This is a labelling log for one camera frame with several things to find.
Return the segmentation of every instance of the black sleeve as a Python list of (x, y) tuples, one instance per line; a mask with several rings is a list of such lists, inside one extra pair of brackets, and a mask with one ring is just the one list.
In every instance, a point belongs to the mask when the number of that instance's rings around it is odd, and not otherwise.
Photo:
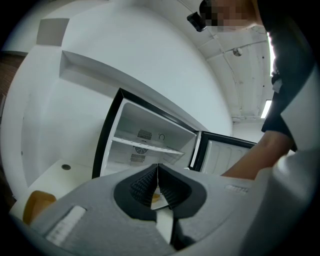
[(315, 64), (311, 48), (300, 24), (300, 4), (292, 1), (258, 0), (265, 30), (271, 38), (275, 65), (282, 81), (275, 92), (262, 131), (277, 131), (292, 138), (281, 113), (305, 84)]

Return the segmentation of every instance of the person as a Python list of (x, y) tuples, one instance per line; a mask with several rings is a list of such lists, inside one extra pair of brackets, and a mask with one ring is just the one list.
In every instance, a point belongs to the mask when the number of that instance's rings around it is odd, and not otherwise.
[(299, 14), (290, 10), (290, 6), (272, 0), (204, 0), (199, 6), (205, 24), (216, 27), (218, 32), (264, 26), (275, 54), (272, 84), (277, 89), (262, 127), (264, 135), (222, 176), (254, 180), (261, 169), (272, 167), (291, 148), (296, 149), (281, 113), (302, 88), (314, 58), (307, 41), (295, 39), (302, 24), (298, 27), (294, 18)]

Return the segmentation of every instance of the small hole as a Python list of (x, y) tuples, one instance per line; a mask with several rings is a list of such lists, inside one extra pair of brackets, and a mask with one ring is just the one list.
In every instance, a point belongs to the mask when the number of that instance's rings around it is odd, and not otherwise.
[(61, 165), (61, 168), (68, 171), (71, 169), (71, 166), (69, 164), (63, 164), (63, 165)]

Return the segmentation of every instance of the white wall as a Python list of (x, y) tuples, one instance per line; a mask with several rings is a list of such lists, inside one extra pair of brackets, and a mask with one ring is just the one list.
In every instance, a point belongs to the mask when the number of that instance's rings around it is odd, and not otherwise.
[(232, 134), (226, 101), (207, 62), (179, 30), (149, 9), (118, 11), (82, 39), (62, 43), (62, 48), (141, 81), (208, 131)]
[(257, 143), (264, 133), (261, 131), (264, 121), (239, 122), (233, 124), (233, 137)]
[(54, 10), (74, 0), (40, 0), (16, 25), (2, 51), (28, 53), (36, 44), (40, 20)]

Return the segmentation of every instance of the fluorescent light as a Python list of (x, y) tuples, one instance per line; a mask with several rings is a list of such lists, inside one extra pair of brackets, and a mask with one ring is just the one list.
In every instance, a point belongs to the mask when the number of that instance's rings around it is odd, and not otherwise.
[(272, 100), (269, 99), (265, 102), (265, 105), (264, 105), (264, 109), (263, 109), (263, 112), (262, 112), (262, 115), (261, 115), (261, 118), (266, 118), (268, 112), (269, 112), (269, 109), (271, 107), (271, 103), (272, 103)]
[(269, 51), (270, 51), (270, 76), (272, 77), (272, 72), (274, 71), (274, 61), (275, 61), (275, 53), (274, 53), (274, 48), (271, 45), (271, 39), (269, 37), (269, 33), (267, 33), (268, 37), (268, 43), (269, 43)]

